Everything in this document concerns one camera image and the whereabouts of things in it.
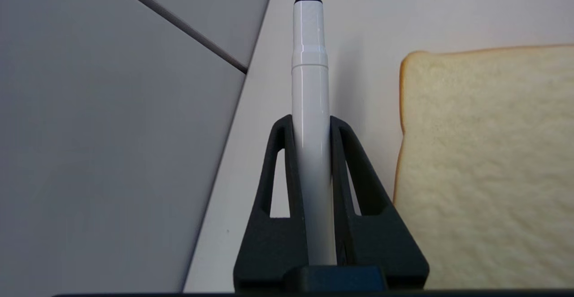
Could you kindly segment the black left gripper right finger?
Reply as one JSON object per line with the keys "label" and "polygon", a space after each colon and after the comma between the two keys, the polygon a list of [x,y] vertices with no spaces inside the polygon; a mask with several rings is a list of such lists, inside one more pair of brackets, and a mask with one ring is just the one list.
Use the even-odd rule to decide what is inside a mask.
{"label": "black left gripper right finger", "polygon": [[377,266],[388,288],[423,288],[429,264],[352,127],[330,118],[338,266]]}

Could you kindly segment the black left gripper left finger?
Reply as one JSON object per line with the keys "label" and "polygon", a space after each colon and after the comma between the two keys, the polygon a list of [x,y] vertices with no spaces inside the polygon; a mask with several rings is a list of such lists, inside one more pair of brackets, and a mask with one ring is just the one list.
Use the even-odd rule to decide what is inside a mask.
{"label": "black left gripper left finger", "polygon": [[[275,164],[284,151],[290,215],[270,215]],[[236,291],[291,291],[293,273],[308,266],[303,191],[291,115],[277,120],[268,138],[260,182],[233,269]]]}

